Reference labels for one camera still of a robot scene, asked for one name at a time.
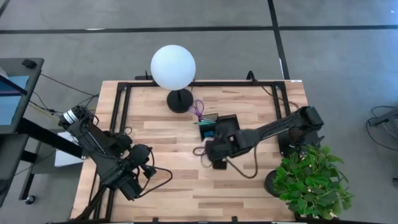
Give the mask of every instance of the blue object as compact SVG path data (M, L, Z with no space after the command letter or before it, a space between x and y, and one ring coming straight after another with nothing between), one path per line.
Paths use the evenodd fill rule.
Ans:
M214 131L207 131L203 135L204 137L214 137Z
M9 79L24 89L29 76L11 76ZM21 96L0 96L0 125L11 124L20 99Z

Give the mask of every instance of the white globe lamp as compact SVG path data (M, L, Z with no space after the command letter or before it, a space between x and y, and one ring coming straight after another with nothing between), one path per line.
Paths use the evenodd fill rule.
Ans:
M186 89L195 76L196 65L192 54L178 45L167 45L156 51L150 62L155 82L166 90L167 105L176 113L184 113L193 103L192 93Z

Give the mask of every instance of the black floor strip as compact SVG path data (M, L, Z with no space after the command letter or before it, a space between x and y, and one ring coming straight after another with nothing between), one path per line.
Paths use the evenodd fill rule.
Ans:
M272 30L271 26L222 26L222 27L153 27L109 29L45 29L45 30L0 30L0 34L100 34L140 32L206 32L206 31L254 31Z
M3 4L0 7L0 17L2 16L2 14L4 13L4 11L6 10L8 3L10 3L11 0L5 0L3 2Z
M274 28L276 47L278 50L280 64L282 67L283 78L286 80L290 80L289 71L287 69L287 62L286 62L284 46L282 45L282 38L280 37L278 20L276 18L274 2L272 0L268 0L268 6L269 6L269 12L271 14L271 19L272 19L272 27Z
M280 26L279 30L381 30L398 29L398 25L375 26Z

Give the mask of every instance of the black desk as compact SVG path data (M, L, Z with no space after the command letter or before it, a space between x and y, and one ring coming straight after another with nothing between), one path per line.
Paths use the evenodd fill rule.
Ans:
M3 193L0 195L0 207L6 197L5 195L8 193L9 185L14 177L19 161L23 160L34 164L38 158L37 153L25 151L26 142L29 137L47 143L79 158L81 158L82 154L82 148L80 146L67 141L23 117L44 63L44 59L42 58L29 59L37 63L35 68L23 66L22 62L24 58L0 58L0 67L6 71L9 77L20 75L29 76L25 87L27 94L21 97L11 124L0 125L0 179L7 180L9 183L6 190L3 190ZM21 200L26 199L33 177L28 177L28 179L30 179L30 183L28 183L27 186L26 184L24 185L22 191L25 193L21 193Z

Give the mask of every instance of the black plant pot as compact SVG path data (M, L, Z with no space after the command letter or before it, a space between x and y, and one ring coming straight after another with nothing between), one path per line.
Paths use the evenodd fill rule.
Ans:
M274 190L274 179L276 177L276 170L269 172L266 177L266 181L264 181L264 188L270 193L272 196L279 198L280 193Z

